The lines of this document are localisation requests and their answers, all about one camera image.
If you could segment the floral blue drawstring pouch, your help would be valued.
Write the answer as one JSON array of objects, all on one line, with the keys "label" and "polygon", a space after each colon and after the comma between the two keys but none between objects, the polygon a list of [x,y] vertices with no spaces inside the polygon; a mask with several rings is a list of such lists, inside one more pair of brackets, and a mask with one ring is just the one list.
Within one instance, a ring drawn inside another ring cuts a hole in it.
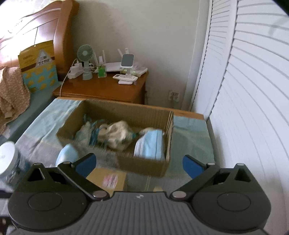
[{"label": "floral blue drawstring pouch", "polygon": [[88,115],[83,116],[84,124],[81,126],[74,136],[74,140],[83,145],[95,146],[98,141],[100,132],[100,123],[102,119],[93,121]]}]

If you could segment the white remote control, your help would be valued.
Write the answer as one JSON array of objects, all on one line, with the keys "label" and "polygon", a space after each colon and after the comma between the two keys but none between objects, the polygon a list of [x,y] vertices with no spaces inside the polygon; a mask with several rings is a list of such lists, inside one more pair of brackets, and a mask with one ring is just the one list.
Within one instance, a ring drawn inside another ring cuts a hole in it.
[{"label": "white remote control", "polygon": [[133,76],[130,74],[117,74],[114,75],[113,78],[118,80],[118,84],[120,85],[132,85],[138,80],[137,76]]}]

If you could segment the small white smart display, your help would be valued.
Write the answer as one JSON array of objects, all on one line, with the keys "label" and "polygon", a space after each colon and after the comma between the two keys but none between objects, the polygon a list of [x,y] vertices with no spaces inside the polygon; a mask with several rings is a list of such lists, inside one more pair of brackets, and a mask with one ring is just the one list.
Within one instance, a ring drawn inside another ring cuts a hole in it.
[{"label": "small white smart display", "polygon": [[122,56],[122,61],[120,64],[120,71],[123,74],[130,73],[130,70],[132,69],[134,64],[134,54],[124,54]]}]

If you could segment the white wall outlet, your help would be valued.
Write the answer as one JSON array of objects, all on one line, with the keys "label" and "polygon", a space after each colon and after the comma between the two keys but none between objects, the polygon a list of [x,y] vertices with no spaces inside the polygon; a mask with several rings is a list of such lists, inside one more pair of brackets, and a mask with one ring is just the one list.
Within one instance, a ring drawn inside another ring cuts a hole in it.
[{"label": "white wall outlet", "polygon": [[180,96],[180,93],[175,92],[173,90],[169,90],[168,100],[174,101],[174,102],[179,102],[179,96]]}]

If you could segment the white lidded clear jar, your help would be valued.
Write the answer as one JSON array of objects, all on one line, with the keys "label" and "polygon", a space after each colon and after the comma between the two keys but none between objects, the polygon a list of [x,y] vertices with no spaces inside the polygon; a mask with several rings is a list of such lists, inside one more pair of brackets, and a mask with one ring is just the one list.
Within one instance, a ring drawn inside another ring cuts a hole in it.
[{"label": "white lidded clear jar", "polygon": [[16,186],[26,172],[25,159],[21,156],[14,142],[1,145],[1,180],[10,186]]}]

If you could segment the white louvered closet doors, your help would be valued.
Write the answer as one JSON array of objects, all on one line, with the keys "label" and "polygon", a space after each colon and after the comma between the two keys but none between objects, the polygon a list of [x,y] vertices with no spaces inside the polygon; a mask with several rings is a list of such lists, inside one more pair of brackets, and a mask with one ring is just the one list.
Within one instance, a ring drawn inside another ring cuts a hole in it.
[{"label": "white louvered closet doors", "polygon": [[271,202],[269,234],[288,231],[288,13],[274,1],[209,1],[191,108],[215,160],[244,163]]}]

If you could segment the wooden bed headboard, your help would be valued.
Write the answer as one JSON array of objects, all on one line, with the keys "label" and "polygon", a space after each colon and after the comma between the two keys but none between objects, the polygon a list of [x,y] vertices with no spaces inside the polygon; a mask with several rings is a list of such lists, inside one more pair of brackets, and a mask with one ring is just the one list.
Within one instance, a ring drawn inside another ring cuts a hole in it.
[{"label": "wooden bed headboard", "polygon": [[53,40],[58,79],[64,79],[74,59],[72,20],[78,10],[77,1],[54,1],[42,10],[19,19],[1,36],[1,66],[18,66],[21,51]]}]

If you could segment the blue face mask stack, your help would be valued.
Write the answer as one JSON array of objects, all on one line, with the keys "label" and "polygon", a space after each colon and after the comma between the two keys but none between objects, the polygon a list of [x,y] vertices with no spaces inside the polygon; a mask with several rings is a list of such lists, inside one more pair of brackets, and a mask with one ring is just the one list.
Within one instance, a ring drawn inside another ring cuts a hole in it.
[{"label": "blue face mask stack", "polygon": [[149,160],[165,160],[164,132],[161,129],[145,128],[139,132],[134,157]]}]

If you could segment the green grey plaid blanket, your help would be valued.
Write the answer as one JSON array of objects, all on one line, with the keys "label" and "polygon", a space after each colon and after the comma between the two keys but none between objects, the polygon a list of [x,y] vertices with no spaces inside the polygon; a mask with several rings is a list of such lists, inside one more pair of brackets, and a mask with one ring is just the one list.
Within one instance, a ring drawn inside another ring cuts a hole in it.
[{"label": "green grey plaid blanket", "polygon": [[[41,162],[54,166],[62,149],[56,133],[72,111],[79,105],[78,100],[55,99],[16,141],[16,148],[31,163]],[[171,160],[162,178],[128,173],[126,189],[129,191],[152,191],[162,188],[170,193],[190,181],[183,170],[182,159],[191,155],[202,163],[214,162],[213,147],[207,124],[203,118],[188,118],[174,114],[171,140]]]}]

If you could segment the green spray bottle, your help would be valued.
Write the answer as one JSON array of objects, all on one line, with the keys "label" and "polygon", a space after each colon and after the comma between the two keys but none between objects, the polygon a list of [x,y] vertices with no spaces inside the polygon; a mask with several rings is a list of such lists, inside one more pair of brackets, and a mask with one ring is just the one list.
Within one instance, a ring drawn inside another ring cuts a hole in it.
[{"label": "green spray bottle", "polygon": [[99,78],[106,78],[107,77],[107,71],[105,65],[99,65],[98,66],[98,77]]}]

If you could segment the beige drawstring pouch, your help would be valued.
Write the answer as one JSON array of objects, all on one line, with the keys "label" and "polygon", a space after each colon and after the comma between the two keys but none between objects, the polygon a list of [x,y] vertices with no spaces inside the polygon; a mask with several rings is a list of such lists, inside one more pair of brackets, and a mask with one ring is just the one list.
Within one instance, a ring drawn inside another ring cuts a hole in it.
[{"label": "beige drawstring pouch", "polygon": [[104,144],[112,150],[123,151],[135,139],[136,134],[127,122],[121,120],[111,124],[102,124],[99,127],[97,143]]}]

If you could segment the wooden nightstand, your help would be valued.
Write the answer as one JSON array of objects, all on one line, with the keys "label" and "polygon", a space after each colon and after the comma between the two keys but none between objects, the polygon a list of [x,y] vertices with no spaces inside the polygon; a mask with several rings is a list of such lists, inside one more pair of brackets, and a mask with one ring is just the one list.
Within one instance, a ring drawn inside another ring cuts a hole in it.
[{"label": "wooden nightstand", "polygon": [[95,73],[90,80],[83,80],[82,76],[68,79],[62,87],[53,91],[54,97],[104,99],[126,103],[145,103],[145,82],[148,73],[144,73],[132,85],[120,85],[114,79],[115,72],[107,74],[106,78],[99,78]]}]

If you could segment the white wifi router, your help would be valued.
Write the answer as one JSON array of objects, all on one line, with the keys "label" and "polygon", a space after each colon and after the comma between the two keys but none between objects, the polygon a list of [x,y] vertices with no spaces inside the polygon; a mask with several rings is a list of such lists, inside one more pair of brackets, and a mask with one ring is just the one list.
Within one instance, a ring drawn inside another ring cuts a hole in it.
[{"label": "white wifi router", "polygon": [[95,69],[92,69],[92,71],[94,73],[98,72],[99,59],[103,60],[104,65],[106,66],[106,71],[107,72],[118,72],[122,68],[121,67],[121,62],[107,63],[104,50],[102,51],[102,56],[99,56],[99,58],[97,58],[96,53],[94,52],[93,53],[93,58],[94,58],[94,61],[95,61],[95,65],[94,65]]}]

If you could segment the green desk fan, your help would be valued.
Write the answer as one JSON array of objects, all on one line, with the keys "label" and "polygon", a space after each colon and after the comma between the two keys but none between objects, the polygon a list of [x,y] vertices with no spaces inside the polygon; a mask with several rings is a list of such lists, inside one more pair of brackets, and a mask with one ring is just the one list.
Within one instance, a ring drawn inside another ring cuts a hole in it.
[{"label": "green desk fan", "polygon": [[90,80],[93,78],[91,69],[89,67],[90,60],[93,57],[93,48],[89,44],[80,46],[77,50],[77,58],[83,62],[83,80]]}]

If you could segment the yellow blue paper bag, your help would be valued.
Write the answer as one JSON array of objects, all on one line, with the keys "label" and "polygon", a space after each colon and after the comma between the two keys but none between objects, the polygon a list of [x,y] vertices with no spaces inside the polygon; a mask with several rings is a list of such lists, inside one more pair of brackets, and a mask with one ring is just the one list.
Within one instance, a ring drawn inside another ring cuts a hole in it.
[{"label": "yellow blue paper bag", "polygon": [[26,48],[18,60],[23,81],[31,93],[48,89],[58,81],[52,40]]}]

